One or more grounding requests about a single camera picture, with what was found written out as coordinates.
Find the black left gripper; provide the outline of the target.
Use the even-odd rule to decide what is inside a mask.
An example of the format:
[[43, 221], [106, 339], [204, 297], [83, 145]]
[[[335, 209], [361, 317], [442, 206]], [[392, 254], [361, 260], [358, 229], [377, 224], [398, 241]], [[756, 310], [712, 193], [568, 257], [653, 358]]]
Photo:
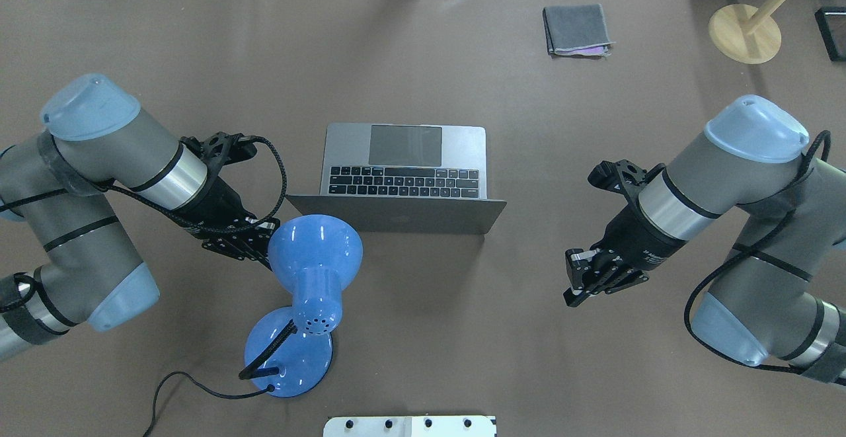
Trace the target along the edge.
[[259, 262], [269, 270], [267, 248], [278, 219], [260, 222], [244, 209], [241, 197], [220, 176], [209, 180], [196, 197], [173, 214], [188, 234], [208, 251], [239, 261]]

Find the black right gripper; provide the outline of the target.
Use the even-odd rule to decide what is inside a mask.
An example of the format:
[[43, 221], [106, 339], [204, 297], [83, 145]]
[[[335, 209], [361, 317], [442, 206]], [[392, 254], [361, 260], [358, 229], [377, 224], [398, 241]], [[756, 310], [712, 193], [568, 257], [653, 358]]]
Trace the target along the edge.
[[650, 279], [652, 270], [677, 253], [687, 242], [665, 235], [643, 213], [627, 206], [605, 226], [592, 249], [565, 250], [570, 286], [563, 292], [568, 307], [578, 307], [589, 296], [613, 294]]

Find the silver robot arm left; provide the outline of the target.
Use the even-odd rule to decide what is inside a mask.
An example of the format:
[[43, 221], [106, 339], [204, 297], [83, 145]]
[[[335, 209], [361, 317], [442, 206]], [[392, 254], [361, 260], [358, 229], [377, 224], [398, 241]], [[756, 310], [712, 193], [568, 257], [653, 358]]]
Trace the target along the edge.
[[203, 247], [267, 265], [274, 213], [258, 217], [221, 178], [260, 136], [177, 138], [103, 73], [86, 73], [40, 112], [43, 130], [2, 151], [2, 216], [25, 222], [49, 260], [2, 277], [2, 359], [88, 323], [111, 331], [160, 296], [106, 191], [150, 207]]

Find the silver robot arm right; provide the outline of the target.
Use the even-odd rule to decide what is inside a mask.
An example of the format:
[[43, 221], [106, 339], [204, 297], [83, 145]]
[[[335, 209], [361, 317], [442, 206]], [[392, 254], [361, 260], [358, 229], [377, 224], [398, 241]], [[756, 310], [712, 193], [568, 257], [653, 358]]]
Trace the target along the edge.
[[729, 254], [691, 292], [685, 328], [733, 364], [844, 385], [844, 307], [808, 284], [844, 248], [844, 170], [831, 134], [806, 128], [764, 97], [744, 95], [708, 121], [668, 164], [604, 161], [592, 186], [625, 207], [586, 249], [569, 249], [565, 304], [642, 284], [708, 226], [748, 214]]

